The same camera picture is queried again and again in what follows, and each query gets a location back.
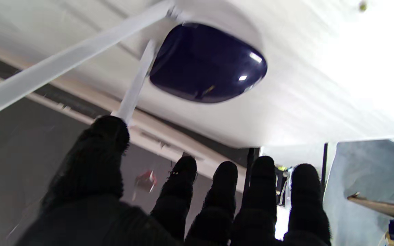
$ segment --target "dark blue dome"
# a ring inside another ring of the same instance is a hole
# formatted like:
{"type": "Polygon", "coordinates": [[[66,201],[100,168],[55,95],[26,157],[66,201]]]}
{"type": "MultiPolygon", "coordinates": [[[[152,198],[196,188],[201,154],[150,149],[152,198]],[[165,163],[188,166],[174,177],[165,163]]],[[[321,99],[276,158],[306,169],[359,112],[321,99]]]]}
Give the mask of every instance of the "dark blue dome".
{"type": "Polygon", "coordinates": [[[180,98],[219,103],[246,92],[266,73],[267,62],[250,45],[216,28],[185,23],[167,35],[150,80],[180,98]]]}

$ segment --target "white ceiling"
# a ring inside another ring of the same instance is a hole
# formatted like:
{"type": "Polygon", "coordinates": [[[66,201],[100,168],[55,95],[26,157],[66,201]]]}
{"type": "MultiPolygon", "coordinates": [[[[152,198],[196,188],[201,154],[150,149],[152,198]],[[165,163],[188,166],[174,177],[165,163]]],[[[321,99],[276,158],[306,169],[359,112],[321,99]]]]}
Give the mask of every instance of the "white ceiling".
{"type": "MultiPolygon", "coordinates": [[[[151,0],[0,0],[0,49],[34,63],[140,13],[151,0]]],[[[232,100],[183,101],[150,83],[138,106],[233,147],[394,137],[394,1],[182,0],[188,18],[261,50],[266,77],[232,100]]],[[[70,73],[122,98],[164,19],[70,73]]]]}

